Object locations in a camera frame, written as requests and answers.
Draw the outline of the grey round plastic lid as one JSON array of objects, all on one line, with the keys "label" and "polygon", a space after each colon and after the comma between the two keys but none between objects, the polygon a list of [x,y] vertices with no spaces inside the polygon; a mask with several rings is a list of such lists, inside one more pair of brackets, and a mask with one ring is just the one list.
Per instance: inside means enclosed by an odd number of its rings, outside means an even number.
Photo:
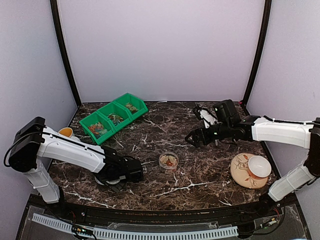
[{"label": "grey round plastic lid", "polygon": [[116,180],[106,180],[105,178],[98,176],[97,174],[94,175],[94,179],[97,184],[102,186],[114,186],[119,184],[122,180],[126,180],[125,176],[121,176],[119,179]]}]

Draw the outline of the clear plastic cup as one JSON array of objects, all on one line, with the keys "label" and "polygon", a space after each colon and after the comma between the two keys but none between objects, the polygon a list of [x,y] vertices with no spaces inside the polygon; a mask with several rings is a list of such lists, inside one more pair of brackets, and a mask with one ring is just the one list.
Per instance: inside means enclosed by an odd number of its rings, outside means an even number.
[{"label": "clear plastic cup", "polygon": [[158,164],[163,173],[174,173],[179,164],[178,156],[173,152],[164,152],[159,156]]}]

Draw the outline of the green bin colourful candies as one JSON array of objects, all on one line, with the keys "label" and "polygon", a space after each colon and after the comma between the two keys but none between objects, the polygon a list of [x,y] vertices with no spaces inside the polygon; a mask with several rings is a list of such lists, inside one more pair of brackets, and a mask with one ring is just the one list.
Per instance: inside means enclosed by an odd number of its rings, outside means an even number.
[{"label": "green bin colourful candies", "polygon": [[97,145],[103,144],[116,133],[112,122],[97,111],[81,119],[79,123],[84,133]]}]

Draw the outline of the green bin mixed candies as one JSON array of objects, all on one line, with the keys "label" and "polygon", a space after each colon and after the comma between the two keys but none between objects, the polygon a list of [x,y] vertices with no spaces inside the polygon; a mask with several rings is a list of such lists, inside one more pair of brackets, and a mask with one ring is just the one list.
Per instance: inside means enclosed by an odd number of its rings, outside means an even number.
[{"label": "green bin mixed candies", "polygon": [[97,111],[111,121],[116,132],[119,132],[132,122],[129,110],[116,102],[110,102]]}]

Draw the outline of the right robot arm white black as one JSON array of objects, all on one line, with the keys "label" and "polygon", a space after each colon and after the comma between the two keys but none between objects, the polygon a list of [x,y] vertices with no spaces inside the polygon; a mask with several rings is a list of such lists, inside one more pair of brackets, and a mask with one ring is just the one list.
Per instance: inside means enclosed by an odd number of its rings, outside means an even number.
[{"label": "right robot arm white black", "polygon": [[199,148],[224,139],[233,141],[275,142],[298,146],[308,150],[307,159],[284,177],[275,181],[255,205],[255,213],[266,217],[275,208],[275,203],[304,185],[320,177],[320,120],[286,121],[267,116],[248,115],[241,118],[232,100],[213,105],[214,112],[196,105],[193,113],[203,126],[192,130],[184,139]]}]

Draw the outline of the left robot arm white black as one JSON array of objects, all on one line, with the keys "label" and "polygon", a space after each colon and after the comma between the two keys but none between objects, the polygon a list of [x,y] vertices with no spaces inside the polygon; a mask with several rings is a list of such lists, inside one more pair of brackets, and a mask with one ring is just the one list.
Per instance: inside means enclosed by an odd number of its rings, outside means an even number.
[{"label": "left robot arm white black", "polygon": [[67,218],[71,208],[63,201],[63,190],[50,177],[42,158],[84,168],[94,174],[100,185],[116,185],[123,181],[137,183],[143,179],[142,164],[134,157],[119,156],[113,148],[64,136],[46,126],[43,117],[37,116],[15,134],[3,163],[23,173],[60,218]]}]

